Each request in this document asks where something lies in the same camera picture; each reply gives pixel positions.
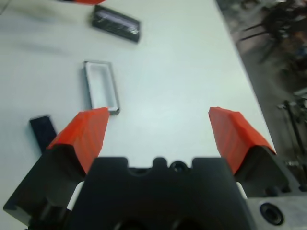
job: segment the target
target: black box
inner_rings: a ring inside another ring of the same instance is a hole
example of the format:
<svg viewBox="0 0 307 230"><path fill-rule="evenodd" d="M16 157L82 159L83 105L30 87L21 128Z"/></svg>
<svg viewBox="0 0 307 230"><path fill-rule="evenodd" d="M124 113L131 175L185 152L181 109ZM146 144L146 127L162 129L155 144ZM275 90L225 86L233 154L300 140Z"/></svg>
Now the black box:
<svg viewBox="0 0 307 230"><path fill-rule="evenodd" d="M95 5L92 26L124 37L133 42L139 42L141 27L140 22L126 15Z"/></svg>

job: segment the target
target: white plastic part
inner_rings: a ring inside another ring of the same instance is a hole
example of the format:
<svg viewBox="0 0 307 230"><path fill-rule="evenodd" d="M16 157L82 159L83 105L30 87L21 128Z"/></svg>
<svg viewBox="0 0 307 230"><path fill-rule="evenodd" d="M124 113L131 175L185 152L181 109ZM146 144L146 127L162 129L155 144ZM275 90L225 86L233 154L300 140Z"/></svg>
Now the white plastic part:
<svg viewBox="0 0 307 230"><path fill-rule="evenodd" d="M111 65L103 61L85 62L92 108L108 107L110 113L119 111L118 97Z"/></svg>

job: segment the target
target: orange gripper pad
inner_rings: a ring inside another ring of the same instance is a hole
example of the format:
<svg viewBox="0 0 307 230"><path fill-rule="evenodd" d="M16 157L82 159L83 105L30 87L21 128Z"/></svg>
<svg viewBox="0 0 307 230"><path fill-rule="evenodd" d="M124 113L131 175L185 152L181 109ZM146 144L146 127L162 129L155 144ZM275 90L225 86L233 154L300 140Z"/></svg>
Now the orange gripper pad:
<svg viewBox="0 0 307 230"><path fill-rule="evenodd" d="M75 3L88 4L88 5L97 5L105 0L73 0Z"/></svg>
<svg viewBox="0 0 307 230"><path fill-rule="evenodd" d="M253 146L267 146L267 140L255 130L240 112L211 107L209 118L217 149L227 159L233 174L237 172L249 149Z"/></svg>
<svg viewBox="0 0 307 230"><path fill-rule="evenodd" d="M72 145L81 166L87 173L102 148L108 119L107 108L79 112L48 148L55 144Z"/></svg>

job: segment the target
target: floor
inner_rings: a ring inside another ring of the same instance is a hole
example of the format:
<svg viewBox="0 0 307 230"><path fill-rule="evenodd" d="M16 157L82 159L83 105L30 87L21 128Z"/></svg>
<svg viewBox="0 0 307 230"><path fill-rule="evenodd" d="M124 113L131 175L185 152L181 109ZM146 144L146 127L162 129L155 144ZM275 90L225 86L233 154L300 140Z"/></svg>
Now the floor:
<svg viewBox="0 0 307 230"><path fill-rule="evenodd" d="M224 7L222 12L257 96L276 152L285 161L295 161L295 156L299 154L298 144L286 111L278 109L277 105L284 100L292 101L293 93L307 86L307 79L285 74L282 69L286 64L278 49L260 63L270 42L267 35L239 42L240 38L263 31L260 27L241 32L244 28L260 23L263 15L262 11L254 11L253 16L248 17L252 7L256 6L250 7L250 10L243 10L239 5L232 4L230 7ZM299 126L303 137L306 135L305 128Z"/></svg>

